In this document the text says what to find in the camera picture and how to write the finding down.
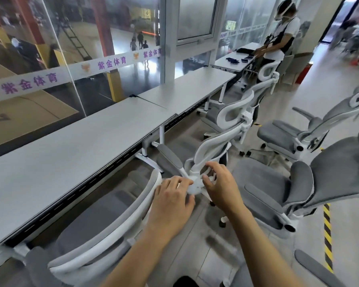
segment dark object on desk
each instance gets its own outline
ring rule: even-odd
[[[226,58],[228,62],[230,62],[231,64],[238,64],[239,61],[234,59],[234,58],[231,58],[231,57],[227,57]]]
[[[237,53],[245,53],[245,54],[252,54],[254,52],[254,50],[252,49],[247,49],[247,48],[238,48],[236,50]]]

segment gray floor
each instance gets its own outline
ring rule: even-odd
[[[304,129],[307,120],[291,110],[293,106],[303,108],[322,117],[340,100],[351,95],[359,84],[359,69],[342,60],[339,52],[327,52],[326,46],[317,48],[314,65],[303,83],[297,87],[281,84],[272,96],[266,96],[261,103],[258,123],[263,124],[272,119],[283,119],[292,125]],[[229,92],[226,102],[237,99],[237,95]],[[257,138],[257,126],[253,126],[246,139],[245,151],[259,148],[261,140]],[[166,142],[174,151],[179,149],[182,141],[198,144],[204,132],[210,128],[203,124],[193,113],[166,135]],[[359,131],[359,118],[348,120],[329,132],[323,147],[335,141],[356,135]],[[156,155],[150,149],[152,157]],[[316,154],[305,160],[309,162]],[[234,148],[229,151],[228,168],[233,169],[241,158]],[[101,187],[95,190],[84,201],[54,223],[38,236],[33,243],[53,253],[53,241],[58,234],[86,207],[99,197],[113,189],[135,191],[128,178],[131,170],[138,169],[146,176],[149,166],[133,160],[124,169],[116,173]],[[232,278],[235,271],[244,261],[238,240],[229,225],[225,229],[218,226],[223,213],[211,207],[208,201],[199,196],[191,218],[180,234],[167,246],[163,256],[151,274],[149,287],[172,286],[182,275],[195,279],[201,287],[217,287],[224,278]],[[335,274],[347,285],[359,287],[359,199],[331,204],[331,225],[333,240],[333,269]],[[308,287],[321,287],[323,284],[304,270],[293,258],[296,248],[310,254],[321,263],[324,262],[323,210],[320,208],[312,215],[301,220],[298,232],[287,240],[278,239],[269,234],[271,242],[277,247],[288,264],[304,280]],[[14,260],[7,261],[0,267],[0,287],[24,286],[32,287],[32,282],[23,265]]]

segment ergonomic chair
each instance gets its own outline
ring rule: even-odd
[[[310,166],[294,162],[290,177],[251,158],[241,159],[232,174],[258,224],[287,238],[317,207],[359,198],[359,134],[332,144]],[[220,226],[225,227],[226,221],[222,218]]]
[[[194,183],[187,191],[189,194],[203,193],[209,198],[201,179],[203,174],[210,172],[210,169],[205,167],[205,163],[218,161],[226,165],[228,160],[227,150],[231,147],[230,140],[239,135],[244,127],[243,123],[239,123],[214,137],[204,140],[194,152],[191,152],[190,157],[183,160],[167,145],[159,144],[157,149],[160,153],[157,157],[157,164],[164,170],[164,174],[169,177],[179,175],[193,180]]]
[[[36,287],[81,286],[103,274],[134,244],[147,220],[154,190],[161,174],[154,169],[150,179],[132,171],[129,175],[143,189],[134,200],[125,191],[111,191],[81,213],[57,238],[54,258],[35,247],[24,264]]]
[[[247,131],[258,115],[259,103],[268,89],[270,89],[270,94],[273,93],[274,87],[279,79],[279,74],[273,70],[270,75],[264,76],[265,71],[269,68],[274,68],[273,65],[268,67],[267,65],[263,66],[258,74],[264,81],[247,89],[239,101],[224,105],[212,104],[206,116],[201,117],[201,120],[212,127],[216,133],[222,133],[224,130],[243,122],[242,132],[239,136],[231,140],[231,144],[239,150],[241,156],[245,154],[242,149],[243,141]],[[204,138],[215,136],[216,133],[205,133]]]
[[[327,287],[346,287],[343,282],[337,278],[337,276],[331,273],[311,256],[307,255],[304,251],[295,250],[294,257],[299,264],[301,264],[316,278],[321,280]],[[231,284],[228,280],[223,280],[220,287],[254,287],[247,264],[244,263],[241,265],[235,273]]]
[[[267,165],[270,165],[276,159],[284,168],[290,171],[290,167],[280,155],[291,162],[300,160],[306,153],[311,153],[319,148],[332,127],[345,119],[359,116],[359,86],[355,88],[351,97],[339,102],[323,119],[297,107],[292,109],[309,120],[308,129],[299,130],[283,121],[273,120],[273,122],[260,127],[257,133],[257,136],[265,142],[262,144],[261,149],[268,147],[271,151],[250,149],[246,153],[247,157],[250,157],[253,153],[269,156],[270,160]]]

